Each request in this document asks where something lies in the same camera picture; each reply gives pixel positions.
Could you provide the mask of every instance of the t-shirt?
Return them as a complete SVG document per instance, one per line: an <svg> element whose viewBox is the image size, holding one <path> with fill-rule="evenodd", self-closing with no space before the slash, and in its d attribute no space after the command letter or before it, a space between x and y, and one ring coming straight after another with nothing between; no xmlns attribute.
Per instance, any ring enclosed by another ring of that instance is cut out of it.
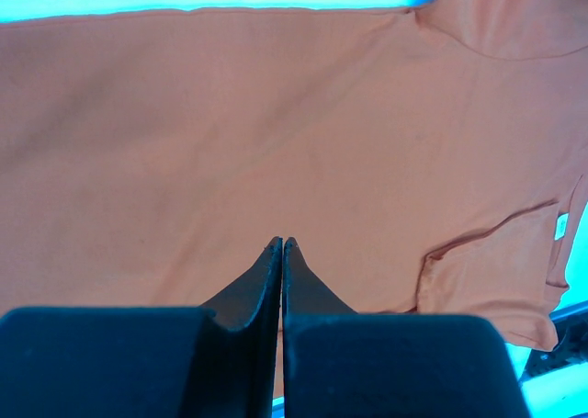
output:
<svg viewBox="0 0 588 418"><path fill-rule="evenodd" d="M588 0L2 25L0 310L198 305L294 236L356 311L549 350L587 47Z"/></svg>

